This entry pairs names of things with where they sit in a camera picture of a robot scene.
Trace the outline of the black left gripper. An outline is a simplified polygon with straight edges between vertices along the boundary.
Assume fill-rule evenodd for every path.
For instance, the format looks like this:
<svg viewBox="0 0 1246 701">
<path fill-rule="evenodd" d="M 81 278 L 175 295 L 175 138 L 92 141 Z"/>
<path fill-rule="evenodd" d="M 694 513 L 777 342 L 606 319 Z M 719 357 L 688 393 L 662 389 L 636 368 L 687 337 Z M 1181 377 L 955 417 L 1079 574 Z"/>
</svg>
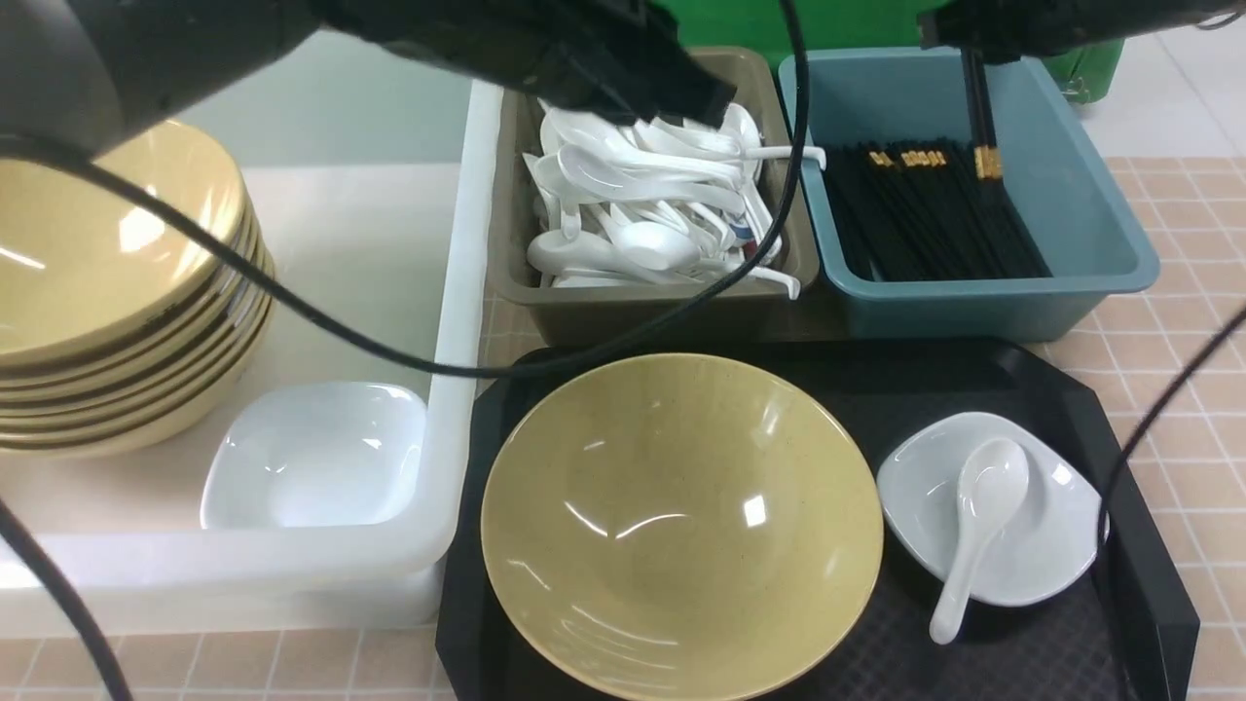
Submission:
<svg viewBox="0 0 1246 701">
<path fill-rule="evenodd" d="M 325 1 L 326 26 L 404 59 L 611 125 L 719 126 L 736 88 L 653 1 Z"/>
</svg>

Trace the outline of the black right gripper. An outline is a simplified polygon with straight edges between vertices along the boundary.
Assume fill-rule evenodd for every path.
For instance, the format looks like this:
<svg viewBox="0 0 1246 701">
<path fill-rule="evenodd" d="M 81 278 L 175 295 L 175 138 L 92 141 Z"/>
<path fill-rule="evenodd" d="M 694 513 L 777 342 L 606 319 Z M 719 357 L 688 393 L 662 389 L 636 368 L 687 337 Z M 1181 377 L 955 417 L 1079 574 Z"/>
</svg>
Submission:
<svg viewBox="0 0 1246 701">
<path fill-rule="evenodd" d="M 947 46 L 996 64 L 1109 44 L 1149 25 L 1148 1 L 948 1 L 917 15 L 921 49 Z"/>
</svg>

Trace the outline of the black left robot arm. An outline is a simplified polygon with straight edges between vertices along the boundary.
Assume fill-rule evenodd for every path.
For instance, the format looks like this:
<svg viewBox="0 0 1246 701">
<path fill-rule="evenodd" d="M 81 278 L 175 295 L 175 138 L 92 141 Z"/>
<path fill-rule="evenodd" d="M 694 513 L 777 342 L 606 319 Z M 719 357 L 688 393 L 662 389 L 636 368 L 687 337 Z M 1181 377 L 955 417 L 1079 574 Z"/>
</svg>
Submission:
<svg viewBox="0 0 1246 701">
<path fill-rule="evenodd" d="M 102 154 L 320 30 L 616 125 L 736 93 L 653 1 L 5 1 L 2 131 Z"/>
</svg>

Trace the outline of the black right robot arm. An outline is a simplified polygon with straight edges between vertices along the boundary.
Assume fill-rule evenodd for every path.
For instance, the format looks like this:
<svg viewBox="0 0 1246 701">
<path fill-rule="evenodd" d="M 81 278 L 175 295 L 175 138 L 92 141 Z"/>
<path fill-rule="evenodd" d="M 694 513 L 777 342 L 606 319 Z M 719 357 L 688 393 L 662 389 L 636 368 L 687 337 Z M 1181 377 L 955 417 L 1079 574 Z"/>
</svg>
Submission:
<svg viewBox="0 0 1246 701">
<path fill-rule="evenodd" d="M 917 15 L 921 49 L 988 64 L 1047 59 L 1244 12 L 1242 1 L 948 1 Z"/>
</svg>

